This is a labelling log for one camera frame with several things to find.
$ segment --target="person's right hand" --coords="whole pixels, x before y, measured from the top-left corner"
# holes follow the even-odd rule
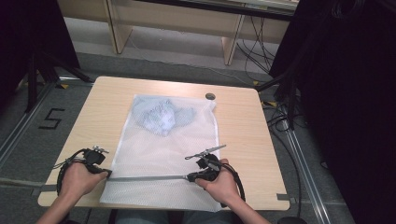
[[[220,160],[221,163],[228,163],[227,159]],[[225,168],[221,168],[218,177],[210,182],[204,179],[195,179],[195,183],[204,188],[218,203],[229,204],[233,199],[239,198],[238,188],[233,175]]]

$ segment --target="person's left hand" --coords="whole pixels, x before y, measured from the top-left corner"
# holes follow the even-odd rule
[[[82,197],[91,192],[95,186],[107,177],[107,172],[91,174],[84,164],[73,162],[64,174],[62,189],[59,195]]]

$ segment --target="gray carpet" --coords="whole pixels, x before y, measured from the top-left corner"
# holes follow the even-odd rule
[[[223,86],[249,87],[252,80],[245,72],[218,70],[221,73],[234,77],[226,77],[208,69],[193,68],[183,65],[170,65],[164,63],[150,63],[141,60],[120,59],[115,57],[79,54],[78,59],[82,71],[93,79],[101,76],[136,77],[145,79],[170,80],[179,82],[204,83]],[[62,69],[58,69],[61,76],[69,76]],[[260,74],[250,74],[258,80],[268,80]],[[46,182],[51,166],[56,161],[64,142],[70,133],[78,113],[91,89],[81,81],[69,81],[66,89],[54,89],[45,100],[30,127],[18,143],[6,163],[0,169],[0,223],[33,223],[45,211],[37,203],[37,196],[32,195],[35,186]],[[274,101],[273,93],[276,87],[270,88],[260,94],[264,101]],[[21,117],[25,103],[26,89],[21,89],[9,107],[0,114],[2,129],[0,140],[4,141],[7,134]],[[53,130],[40,129],[40,126],[53,126],[56,121],[47,121],[45,117],[52,108],[61,108],[64,111],[54,111],[51,117],[61,119],[58,127]],[[265,117],[271,119],[274,110],[265,110]],[[298,117],[296,122],[305,126],[304,118]],[[285,133],[278,132],[282,140],[289,146]],[[296,126],[296,134],[308,161],[309,168],[315,178],[319,191],[331,215],[332,223],[354,223],[348,213],[343,198],[339,193],[330,172],[320,166],[320,153],[315,145],[315,140],[309,129]],[[294,167],[286,149],[273,137],[276,155],[279,160],[280,170],[284,178],[287,192],[294,202],[298,199],[297,179]],[[10,186],[4,179],[22,180],[24,186]],[[307,223],[318,223],[312,204],[309,201],[303,183],[302,218]],[[281,217],[295,216],[297,203],[292,203],[286,212],[265,211],[261,214],[272,223]],[[88,213],[87,208],[75,208],[71,216],[74,220],[84,222]],[[107,223],[108,209],[93,209],[88,223]]]

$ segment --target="floor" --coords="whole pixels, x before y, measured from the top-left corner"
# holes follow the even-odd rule
[[[218,36],[135,27],[122,54],[114,54],[107,24],[67,18],[65,21],[78,53],[81,70],[90,77],[100,75],[128,77],[130,74],[134,74],[135,77],[141,78],[239,87],[253,87],[257,83],[271,79],[257,65],[247,61],[247,57],[239,49],[233,56],[233,63],[224,65],[221,40]],[[238,43],[244,48],[242,40],[239,40]],[[245,41],[245,44],[249,49],[254,47],[254,50],[259,50],[254,41]],[[265,47],[276,55],[278,45],[266,43]],[[62,69],[59,70],[59,74],[70,77]],[[45,182],[46,176],[49,174],[48,166],[56,160],[62,149],[62,141],[67,138],[67,134],[78,116],[78,111],[82,108],[91,89],[78,81],[70,81],[69,84],[67,91],[55,89],[49,94],[48,99],[39,108],[39,112],[29,124],[29,128],[14,151],[4,164],[0,164],[1,223],[34,222],[45,211],[45,208],[36,204],[35,190]],[[276,86],[261,92],[262,101],[272,103],[275,90]],[[1,142],[6,141],[12,128],[23,116],[21,108],[25,107],[25,97],[26,86],[22,86],[16,92],[14,99],[9,102],[7,110],[1,112]],[[66,108],[67,116],[65,116],[63,124],[67,123],[68,125],[60,125],[52,133],[31,128],[46,125],[42,120],[45,119],[48,110],[57,107]],[[264,105],[263,108],[267,120],[276,117],[275,113],[278,112],[275,107]],[[313,206],[315,202],[312,201],[303,180],[301,180],[301,217],[308,223],[354,223],[342,195],[332,180],[331,173],[320,165],[320,151],[309,132],[309,127],[304,122],[304,117],[300,116],[295,122],[295,133],[300,147],[304,152],[308,168],[316,182],[316,187],[327,208],[331,222],[323,222],[318,218]],[[285,133],[277,130],[275,133],[287,147],[290,147]],[[285,212],[261,212],[264,217],[276,223],[281,217],[295,216],[298,212],[296,201],[298,201],[299,192],[297,176],[289,154],[279,139],[274,136],[273,142],[291,204],[290,210]],[[42,148],[42,151],[32,152],[30,147]],[[72,212],[72,218],[83,222],[88,211],[88,208],[75,209]],[[92,209],[87,223],[106,223],[108,215],[109,211],[107,210]]]

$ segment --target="hand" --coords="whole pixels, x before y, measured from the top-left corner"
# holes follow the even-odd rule
[[[228,160],[222,159],[220,162],[228,163]],[[229,202],[235,197],[239,198],[238,188],[233,180],[233,175],[225,168],[221,168],[218,177],[214,181],[210,182],[197,178],[195,183],[204,188],[218,203],[229,205]]]
[[[91,174],[84,164],[73,162],[66,170],[60,195],[82,197],[91,192],[94,187],[107,177],[107,172]]]

